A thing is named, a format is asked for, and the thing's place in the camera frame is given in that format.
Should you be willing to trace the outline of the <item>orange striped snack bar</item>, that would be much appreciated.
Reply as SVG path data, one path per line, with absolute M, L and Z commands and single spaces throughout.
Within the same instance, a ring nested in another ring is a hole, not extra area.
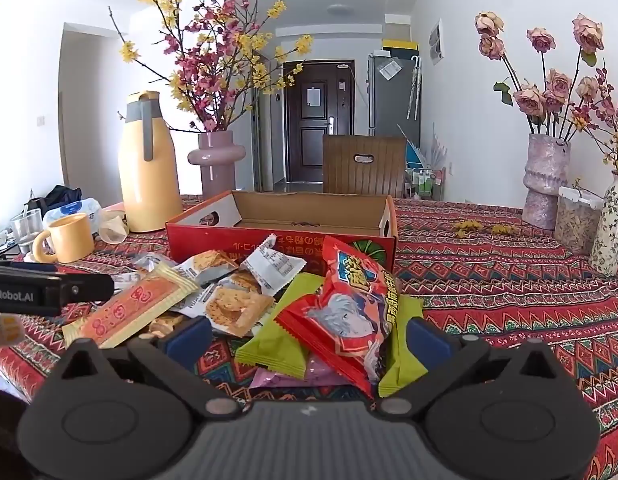
M 96 311 L 62 326 L 65 346 L 86 338 L 98 348 L 115 348 L 198 289 L 195 281 L 159 263 Z

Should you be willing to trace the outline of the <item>oat crisp snack packet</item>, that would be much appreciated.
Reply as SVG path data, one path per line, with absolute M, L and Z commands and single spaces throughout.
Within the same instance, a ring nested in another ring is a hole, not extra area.
M 261 292 L 248 271 L 236 271 L 193 292 L 172 311 L 188 318 L 205 316 L 216 332 L 242 338 L 273 305 L 274 299 Z

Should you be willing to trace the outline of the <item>green snack packet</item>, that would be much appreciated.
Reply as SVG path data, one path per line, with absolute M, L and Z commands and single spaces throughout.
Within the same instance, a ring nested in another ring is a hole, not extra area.
M 277 324 L 275 318 L 292 302 L 316 292 L 323 281 L 322 276 L 315 274 L 301 272 L 296 275 L 265 324 L 260 327 L 253 338 L 237 349 L 234 361 L 237 364 L 258 366 L 269 372 L 303 379 L 307 368 L 308 351 L 297 339 Z
M 422 309 L 422 299 L 407 295 L 399 298 L 397 318 L 386 351 L 386 370 L 377 386 L 381 398 L 388 398 L 427 373 L 407 344 L 407 324 L 411 318 L 422 318 Z

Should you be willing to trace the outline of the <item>red anime snack bag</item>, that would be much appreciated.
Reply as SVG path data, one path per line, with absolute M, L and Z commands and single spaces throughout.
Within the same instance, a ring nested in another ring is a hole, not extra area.
M 293 301 L 275 322 L 372 398 L 379 350 L 398 314 L 399 285 L 384 266 L 333 236 L 323 240 L 322 257 L 321 288 Z

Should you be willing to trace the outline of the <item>drinking glass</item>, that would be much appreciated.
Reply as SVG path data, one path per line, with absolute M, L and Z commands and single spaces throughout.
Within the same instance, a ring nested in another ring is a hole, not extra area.
M 41 209 L 30 209 L 11 218 L 10 227 L 21 255 L 27 255 L 32 251 L 34 240 L 43 231 Z

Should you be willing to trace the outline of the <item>yellow ceramic mug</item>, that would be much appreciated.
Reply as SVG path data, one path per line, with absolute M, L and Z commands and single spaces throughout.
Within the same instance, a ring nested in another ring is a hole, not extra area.
M 75 262 L 93 250 L 90 220 L 83 212 L 53 221 L 32 244 L 33 259 L 38 263 Z

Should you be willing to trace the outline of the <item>white oat snack packet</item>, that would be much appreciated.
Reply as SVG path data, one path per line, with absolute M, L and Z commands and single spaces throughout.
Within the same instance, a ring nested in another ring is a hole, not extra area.
M 192 256 L 177 264 L 173 270 L 183 278 L 195 282 L 198 286 L 205 286 L 217 282 L 239 268 L 239 265 L 221 250 L 207 250 Z

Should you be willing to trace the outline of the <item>patterned red tablecloth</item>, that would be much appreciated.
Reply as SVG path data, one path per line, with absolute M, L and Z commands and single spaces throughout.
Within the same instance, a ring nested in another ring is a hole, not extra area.
M 588 257 L 573 255 L 547 231 L 522 221 L 518 209 L 489 205 L 396 200 L 398 244 L 394 272 L 405 294 L 423 298 L 424 318 L 451 334 L 475 334 L 494 346 L 528 337 L 548 342 L 598 416 L 601 440 L 586 479 L 618 479 L 618 271 L 605 278 Z M 461 220 L 513 224 L 518 236 L 454 235 Z M 119 274 L 146 252 L 170 256 L 166 231 L 131 234 L 117 246 L 101 242 L 82 272 Z M 0 349 L 0 375 L 30 401 L 65 350 L 62 326 L 95 309 L 76 304 L 56 320 L 26 318 L 26 336 Z M 205 382 L 243 403 L 254 400 L 361 400 L 352 387 L 259 389 L 254 367 L 237 364 L 245 344 L 216 336 L 194 366 Z

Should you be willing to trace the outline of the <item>crumpled paper cup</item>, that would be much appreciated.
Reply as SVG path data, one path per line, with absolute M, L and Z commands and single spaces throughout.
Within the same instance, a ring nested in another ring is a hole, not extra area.
M 104 243 L 119 245 L 129 235 L 126 215 L 121 210 L 101 210 L 98 216 L 97 234 Z

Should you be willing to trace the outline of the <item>pink snack packet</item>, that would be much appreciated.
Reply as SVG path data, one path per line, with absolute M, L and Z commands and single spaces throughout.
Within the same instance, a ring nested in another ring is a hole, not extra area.
M 249 388 L 320 388 L 348 385 L 349 381 L 345 377 L 338 375 L 316 356 L 309 356 L 303 378 L 259 368 Z

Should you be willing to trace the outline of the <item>oat snack packet back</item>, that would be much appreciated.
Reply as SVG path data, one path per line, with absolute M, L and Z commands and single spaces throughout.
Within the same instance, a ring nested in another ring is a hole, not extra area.
M 274 297 L 306 265 L 303 258 L 288 256 L 274 248 L 277 236 L 271 233 L 242 263 L 260 286 L 263 295 Z

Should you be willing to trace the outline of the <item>fallen yellow petals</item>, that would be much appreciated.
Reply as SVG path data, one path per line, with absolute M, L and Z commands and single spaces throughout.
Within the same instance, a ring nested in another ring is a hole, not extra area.
M 473 234 L 490 234 L 495 236 L 518 236 L 520 235 L 520 229 L 513 224 L 507 223 L 495 223 L 492 226 L 485 226 L 478 220 L 461 220 L 455 222 L 452 226 L 452 231 L 455 236 L 469 237 Z

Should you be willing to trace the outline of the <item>yellow thermos jug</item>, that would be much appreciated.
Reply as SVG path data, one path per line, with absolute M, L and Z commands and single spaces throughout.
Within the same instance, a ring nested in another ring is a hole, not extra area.
M 183 211 L 175 144 L 157 91 L 144 91 L 126 104 L 118 142 L 118 170 L 126 221 L 132 232 L 164 229 L 168 220 Z

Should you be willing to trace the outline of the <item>red cardboard snack box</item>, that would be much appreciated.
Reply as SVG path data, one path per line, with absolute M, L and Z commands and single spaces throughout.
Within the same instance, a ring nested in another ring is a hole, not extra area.
M 305 270 L 314 274 L 324 272 L 326 236 L 356 247 L 388 271 L 398 243 L 388 195 L 224 192 L 170 219 L 166 232 L 171 258 L 178 262 L 206 250 L 242 260 L 273 234 L 276 250 L 305 259 Z

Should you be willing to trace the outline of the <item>metal storage rack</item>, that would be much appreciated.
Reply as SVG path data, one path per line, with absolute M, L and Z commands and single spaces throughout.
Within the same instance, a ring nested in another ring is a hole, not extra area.
M 429 151 L 422 151 L 409 141 L 405 154 L 405 196 L 442 202 L 445 193 L 447 148 L 439 142 L 435 125 L 431 125 Z

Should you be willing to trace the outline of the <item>floral white vase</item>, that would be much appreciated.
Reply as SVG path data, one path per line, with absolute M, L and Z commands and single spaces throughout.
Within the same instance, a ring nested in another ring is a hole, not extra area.
M 604 194 L 589 264 L 604 276 L 614 276 L 618 270 L 618 174 L 613 174 L 613 182 Z

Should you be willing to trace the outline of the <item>pink glass vase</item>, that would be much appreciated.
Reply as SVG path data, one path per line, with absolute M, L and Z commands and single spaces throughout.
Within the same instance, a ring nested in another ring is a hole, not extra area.
M 246 156 L 243 145 L 235 144 L 232 131 L 198 133 L 198 148 L 187 161 L 199 168 L 202 190 L 210 198 L 235 188 L 235 164 Z

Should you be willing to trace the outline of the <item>wooden chair back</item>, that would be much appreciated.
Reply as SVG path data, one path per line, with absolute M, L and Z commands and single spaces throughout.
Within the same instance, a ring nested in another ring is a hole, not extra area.
M 324 193 L 402 198 L 407 141 L 393 136 L 323 136 Z

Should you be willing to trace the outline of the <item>textured pink vase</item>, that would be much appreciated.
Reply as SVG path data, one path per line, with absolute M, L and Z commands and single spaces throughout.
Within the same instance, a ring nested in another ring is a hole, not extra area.
M 568 142 L 530 133 L 523 184 L 527 195 L 522 219 L 537 228 L 553 231 L 558 212 L 558 195 L 567 183 L 567 169 L 571 160 Z

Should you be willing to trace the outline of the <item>grey refrigerator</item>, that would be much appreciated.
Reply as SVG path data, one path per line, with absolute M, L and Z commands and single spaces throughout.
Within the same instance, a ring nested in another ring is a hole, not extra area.
M 421 141 L 422 67 L 418 50 L 390 48 L 367 58 L 369 133 Z

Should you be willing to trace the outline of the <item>dried pink roses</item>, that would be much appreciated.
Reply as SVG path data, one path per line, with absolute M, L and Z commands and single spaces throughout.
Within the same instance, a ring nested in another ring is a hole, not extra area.
M 584 14 L 578 14 L 572 25 L 577 44 L 573 75 L 549 66 L 547 56 L 556 50 L 556 37 L 548 29 L 526 30 L 526 39 L 540 60 L 541 81 L 535 84 L 514 69 L 502 39 L 503 19 L 492 11 L 480 12 L 474 18 L 478 52 L 501 63 L 507 71 L 507 77 L 492 86 L 500 102 L 516 107 L 525 116 L 531 133 L 565 143 L 571 142 L 576 132 L 596 126 L 591 114 L 609 99 L 611 92 L 606 69 L 598 65 L 598 53 L 604 49 L 603 25 Z

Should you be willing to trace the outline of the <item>dark entrance door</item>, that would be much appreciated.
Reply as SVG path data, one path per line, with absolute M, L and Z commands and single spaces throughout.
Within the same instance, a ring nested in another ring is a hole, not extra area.
M 286 180 L 320 183 L 323 138 L 355 132 L 355 62 L 290 62 L 284 90 Z

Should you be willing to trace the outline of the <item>red yellow blossom branches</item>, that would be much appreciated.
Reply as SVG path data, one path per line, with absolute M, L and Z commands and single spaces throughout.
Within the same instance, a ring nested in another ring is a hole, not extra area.
M 284 64 L 294 55 L 308 55 L 313 47 L 313 37 L 304 34 L 292 47 L 277 46 L 271 61 L 262 56 L 273 41 L 266 26 L 287 11 L 285 0 L 275 0 L 264 11 L 260 0 L 199 0 L 193 6 L 185 0 L 138 1 L 157 10 L 156 44 L 164 47 L 175 68 L 169 76 L 160 74 L 141 60 L 131 40 L 117 32 L 120 55 L 167 84 L 179 110 L 193 114 L 192 127 L 199 132 L 227 131 L 253 109 L 253 96 L 291 88 L 303 63 L 296 63 L 289 73 Z

